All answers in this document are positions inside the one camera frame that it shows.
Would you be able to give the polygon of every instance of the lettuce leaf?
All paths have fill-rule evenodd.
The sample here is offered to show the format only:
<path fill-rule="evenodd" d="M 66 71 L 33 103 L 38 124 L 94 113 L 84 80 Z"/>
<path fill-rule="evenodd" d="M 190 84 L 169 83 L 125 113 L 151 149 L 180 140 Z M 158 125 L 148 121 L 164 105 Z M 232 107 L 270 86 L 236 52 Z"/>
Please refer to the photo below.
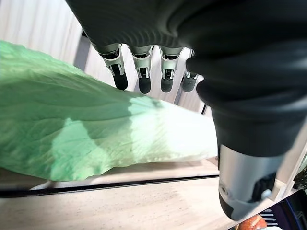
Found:
<path fill-rule="evenodd" d="M 0 167 L 73 181 L 216 154 L 212 120 L 0 41 Z"/>

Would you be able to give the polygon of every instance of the wooden surface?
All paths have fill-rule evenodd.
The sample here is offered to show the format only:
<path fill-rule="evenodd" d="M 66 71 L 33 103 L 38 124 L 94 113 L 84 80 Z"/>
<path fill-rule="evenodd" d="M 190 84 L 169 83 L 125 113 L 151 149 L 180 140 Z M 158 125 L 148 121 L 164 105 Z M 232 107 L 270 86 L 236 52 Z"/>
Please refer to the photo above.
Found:
<path fill-rule="evenodd" d="M 192 176 L 217 175 L 217 166 L 208 160 L 190 162 L 165 162 L 136 164 L 124 168 L 114 168 L 101 176 L 92 176 L 84 181 L 53 182 L 45 184 L 47 180 L 21 175 L 0 168 L 0 189 L 16 188 L 45 188 L 45 187 L 73 187 L 90 184 L 107 184 L 128 181 L 142 181 L 152 179 L 179 178 Z"/>
<path fill-rule="evenodd" d="M 65 0 L 1 0 L 0 40 L 73 63 L 82 28 Z"/>
<path fill-rule="evenodd" d="M 274 204 L 265 200 L 249 216 Z M 225 230 L 218 178 L 0 199 L 2 230 Z"/>

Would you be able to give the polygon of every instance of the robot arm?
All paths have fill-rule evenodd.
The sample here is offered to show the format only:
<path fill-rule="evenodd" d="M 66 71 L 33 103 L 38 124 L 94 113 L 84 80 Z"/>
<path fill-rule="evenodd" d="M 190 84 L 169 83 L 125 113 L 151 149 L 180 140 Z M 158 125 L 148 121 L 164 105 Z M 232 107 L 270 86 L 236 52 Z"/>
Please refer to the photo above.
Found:
<path fill-rule="evenodd" d="M 176 69 L 172 60 L 180 47 L 193 49 L 195 54 L 186 64 L 190 73 L 205 77 L 197 92 L 213 110 L 225 214 L 239 220 L 271 194 L 284 154 L 307 114 L 306 1 L 67 3 L 110 69 L 118 66 L 113 76 L 120 79 L 122 89 L 126 78 L 121 59 L 108 55 L 114 55 L 115 49 L 108 50 L 114 44 L 116 48 L 120 43 L 129 45 L 140 85 L 147 84 L 143 92 L 149 90 L 146 57 L 152 45 L 163 47 L 165 92 L 171 88 Z M 142 47 L 148 50 L 141 52 Z"/>

